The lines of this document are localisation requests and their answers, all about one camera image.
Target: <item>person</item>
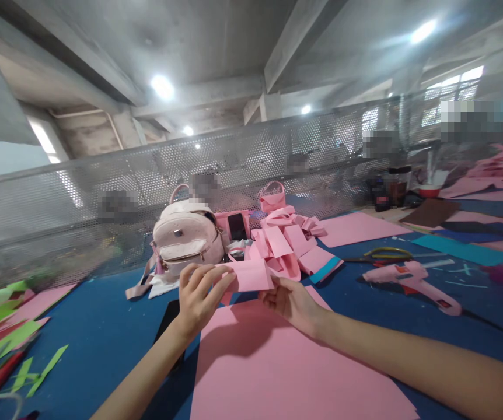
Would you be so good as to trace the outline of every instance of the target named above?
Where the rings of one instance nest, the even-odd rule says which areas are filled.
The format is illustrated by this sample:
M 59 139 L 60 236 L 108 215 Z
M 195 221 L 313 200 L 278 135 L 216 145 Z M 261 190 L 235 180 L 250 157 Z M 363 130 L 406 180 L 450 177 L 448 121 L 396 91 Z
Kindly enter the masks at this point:
M 92 419 L 140 418 L 174 363 L 210 321 L 235 278 L 224 265 L 186 267 L 180 275 L 179 315 Z M 276 287 L 260 292 L 259 299 L 304 334 L 469 418 L 503 419 L 503 362 L 353 320 L 319 306 L 300 283 L 285 278 L 273 281 Z

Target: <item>blue table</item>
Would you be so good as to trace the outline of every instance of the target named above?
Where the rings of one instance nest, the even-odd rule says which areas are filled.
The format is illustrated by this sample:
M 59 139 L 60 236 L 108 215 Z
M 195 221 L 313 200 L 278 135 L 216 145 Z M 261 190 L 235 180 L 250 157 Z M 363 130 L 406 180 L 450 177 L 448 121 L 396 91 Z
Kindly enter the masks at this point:
M 418 237 L 419 233 L 412 233 L 398 239 L 374 240 L 329 251 L 342 258 L 360 256 L 381 246 L 400 247 L 414 254 L 432 252 L 411 244 L 410 241 Z M 428 258 L 428 261 L 442 258 Z M 503 286 L 492 283 L 476 264 L 454 260 L 455 265 L 431 269 L 427 281 L 457 299 L 465 309 L 503 328 Z M 471 275 L 458 271 L 465 270 L 464 263 Z M 316 287 L 336 312 L 503 361 L 503 332 L 472 317 L 447 316 L 420 295 L 405 296 L 355 281 L 372 268 L 366 264 L 348 264 Z M 129 302 L 124 291 L 135 285 L 141 274 L 142 268 L 85 282 L 51 311 L 51 320 L 29 352 L 29 356 L 34 357 L 30 371 L 41 372 L 59 347 L 65 344 L 69 347 L 37 393 L 26 400 L 22 415 L 39 410 L 41 420 L 88 418 L 144 356 L 152 346 L 167 303 L 177 299 L 177 291 L 152 300 L 145 297 Z M 306 279 L 304 283 L 308 285 L 310 281 Z M 232 302 L 255 297 L 256 293 L 243 293 L 234 296 Z M 197 355 L 198 338 L 186 351 L 186 360 L 180 369 L 156 394 L 145 419 L 189 418 Z M 418 391 L 402 383 L 398 385 L 417 407 L 422 419 L 463 418 Z M 19 392 L 25 396 L 28 390 L 24 387 Z M 10 418 L 14 407 L 14 402 L 1 401 L 0 418 Z

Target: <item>smartphone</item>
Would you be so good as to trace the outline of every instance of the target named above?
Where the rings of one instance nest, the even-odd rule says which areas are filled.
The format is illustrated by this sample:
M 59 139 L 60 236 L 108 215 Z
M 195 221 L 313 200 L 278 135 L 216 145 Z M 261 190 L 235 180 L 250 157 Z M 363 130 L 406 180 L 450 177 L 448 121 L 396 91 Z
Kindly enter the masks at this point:
M 247 240 L 246 225 L 242 214 L 228 216 L 228 227 L 232 240 Z
M 160 323 L 160 327 L 158 328 L 158 332 L 156 333 L 156 338 L 154 339 L 154 342 L 158 341 L 160 336 L 164 334 L 168 326 L 170 326 L 170 323 L 178 316 L 179 313 L 180 313 L 179 299 L 172 300 L 170 303 L 168 303 L 168 306 L 166 307 L 166 313 L 164 314 L 164 318 L 162 318 L 162 322 Z M 183 358 L 185 357 L 185 355 L 186 351 L 184 350 L 180 358 L 176 361 L 176 363 L 174 363 L 174 366 L 172 367 L 169 373 L 177 369 L 177 367 L 183 363 Z

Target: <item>pink glue gun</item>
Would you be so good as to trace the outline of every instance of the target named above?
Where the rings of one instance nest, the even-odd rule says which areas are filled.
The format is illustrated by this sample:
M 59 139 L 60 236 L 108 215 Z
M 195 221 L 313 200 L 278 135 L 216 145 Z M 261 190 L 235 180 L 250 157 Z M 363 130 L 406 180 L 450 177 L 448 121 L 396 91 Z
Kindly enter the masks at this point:
M 437 267 L 439 265 L 453 264 L 452 260 L 431 262 L 422 265 L 420 262 L 408 261 L 405 266 L 387 265 L 382 268 L 370 270 L 362 275 L 363 279 L 369 283 L 397 283 L 403 286 L 406 294 L 422 293 L 438 305 L 438 309 L 447 315 L 459 316 L 462 314 L 461 305 L 441 292 L 436 287 L 425 282 L 423 279 L 428 277 L 427 268 Z

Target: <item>hand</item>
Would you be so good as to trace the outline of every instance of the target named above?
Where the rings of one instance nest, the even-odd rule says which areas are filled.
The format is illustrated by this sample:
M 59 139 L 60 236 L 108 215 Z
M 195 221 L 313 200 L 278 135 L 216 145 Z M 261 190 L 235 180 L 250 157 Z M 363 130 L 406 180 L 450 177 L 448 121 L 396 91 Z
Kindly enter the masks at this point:
M 321 318 L 326 310 L 314 302 L 300 283 L 287 278 L 271 278 L 277 287 L 260 292 L 259 299 L 298 330 L 317 338 Z
M 180 314 L 173 323 L 188 340 L 193 340 L 208 324 L 235 278 L 236 274 L 225 265 L 190 264 L 181 271 Z

